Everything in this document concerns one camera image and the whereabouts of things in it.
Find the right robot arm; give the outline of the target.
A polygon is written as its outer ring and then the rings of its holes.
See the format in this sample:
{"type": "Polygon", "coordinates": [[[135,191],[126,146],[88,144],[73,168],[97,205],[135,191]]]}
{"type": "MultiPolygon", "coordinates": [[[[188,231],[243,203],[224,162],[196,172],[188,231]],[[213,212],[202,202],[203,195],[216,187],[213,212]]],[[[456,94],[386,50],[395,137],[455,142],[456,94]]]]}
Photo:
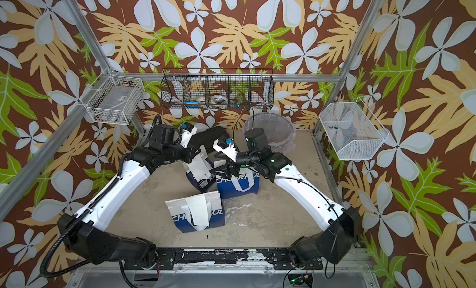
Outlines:
{"type": "Polygon", "coordinates": [[[248,151],[241,152],[226,136],[215,140],[213,148],[227,156],[225,165],[213,170],[215,175],[230,179],[242,168],[250,168],[289,193],[311,215],[321,232],[297,239],[288,248],[290,261],[299,267],[324,258],[338,264],[363,231],[362,218],[352,206],[344,207],[312,185],[292,161],[273,152],[262,128],[245,133],[248,151]]]}

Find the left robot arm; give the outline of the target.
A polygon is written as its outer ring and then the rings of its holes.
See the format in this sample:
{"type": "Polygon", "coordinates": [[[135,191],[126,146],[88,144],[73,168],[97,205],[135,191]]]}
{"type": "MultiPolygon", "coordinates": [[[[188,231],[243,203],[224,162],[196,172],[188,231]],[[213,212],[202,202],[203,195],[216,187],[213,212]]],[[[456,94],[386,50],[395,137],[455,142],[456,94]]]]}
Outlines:
{"type": "Polygon", "coordinates": [[[45,255],[40,275],[55,278],[89,263],[107,261],[153,267],[157,257],[154,243],[143,238],[117,236],[106,229],[131,193],[155,170],[175,161],[191,163],[200,151],[189,144],[196,133],[197,128],[191,123],[175,128],[163,124],[161,117],[156,116],[143,144],[121,158],[118,171],[108,184],[75,214],[65,214],[59,219],[61,235],[45,255]],[[50,260],[61,244],[83,261],[60,271],[49,271],[50,260]]]}

